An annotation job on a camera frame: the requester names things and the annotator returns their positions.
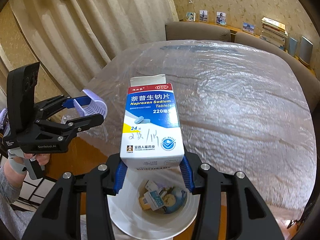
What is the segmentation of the grey sleeved left forearm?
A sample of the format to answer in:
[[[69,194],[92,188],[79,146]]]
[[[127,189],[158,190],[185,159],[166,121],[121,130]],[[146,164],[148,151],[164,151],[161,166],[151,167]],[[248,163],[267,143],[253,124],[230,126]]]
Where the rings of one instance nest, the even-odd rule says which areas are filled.
[[[15,186],[1,167],[1,220],[16,239],[22,236],[35,212],[14,210],[10,205],[18,200],[22,186]]]

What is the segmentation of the left hand with grey brace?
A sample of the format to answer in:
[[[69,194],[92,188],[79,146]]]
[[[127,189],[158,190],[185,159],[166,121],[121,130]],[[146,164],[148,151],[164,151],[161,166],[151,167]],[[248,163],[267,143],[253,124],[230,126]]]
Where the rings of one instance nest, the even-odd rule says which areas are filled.
[[[49,162],[50,154],[26,154],[20,148],[8,150],[9,159],[4,164],[4,174],[7,181],[14,187],[21,188],[27,172],[25,161],[31,159],[39,165],[46,165]]]

